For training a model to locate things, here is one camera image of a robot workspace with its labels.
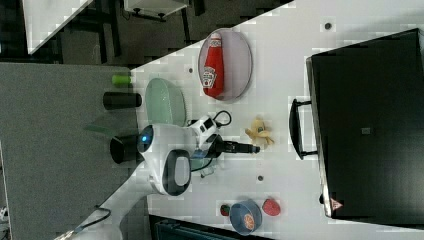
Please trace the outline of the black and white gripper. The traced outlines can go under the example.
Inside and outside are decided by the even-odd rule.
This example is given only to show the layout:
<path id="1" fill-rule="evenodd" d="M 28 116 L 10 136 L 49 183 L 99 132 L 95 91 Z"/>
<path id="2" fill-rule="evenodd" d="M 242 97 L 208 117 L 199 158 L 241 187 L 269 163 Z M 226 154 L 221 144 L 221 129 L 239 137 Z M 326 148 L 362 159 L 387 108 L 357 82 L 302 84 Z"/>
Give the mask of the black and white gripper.
<path id="1" fill-rule="evenodd" d="M 198 120 L 191 120 L 188 124 L 196 136 L 196 147 L 192 155 L 193 159 L 215 158 L 217 152 L 216 141 L 218 138 L 219 127 L 217 122 L 209 115 L 202 116 Z M 235 141 L 224 141 L 226 150 L 224 153 L 245 153 L 257 154 L 260 148 L 252 144 L 239 143 Z"/>

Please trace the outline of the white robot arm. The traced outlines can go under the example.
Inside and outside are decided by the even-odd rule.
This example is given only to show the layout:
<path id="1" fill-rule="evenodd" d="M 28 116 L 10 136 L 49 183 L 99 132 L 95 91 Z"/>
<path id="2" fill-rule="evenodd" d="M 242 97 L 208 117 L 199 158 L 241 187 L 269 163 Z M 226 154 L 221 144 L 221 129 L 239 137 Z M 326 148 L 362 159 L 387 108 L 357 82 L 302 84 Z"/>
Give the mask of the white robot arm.
<path id="1" fill-rule="evenodd" d="M 81 224 L 54 240 L 123 240 L 122 220 L 148 195 L 179 196 L 191 183 L 191 162 L 223 153 L 256 154 L 258 146 L 225 141 L 222 124 L 205 115 L 188 126 L 150 124 L 137 139 L 143 161 L 131 176 Z"/>

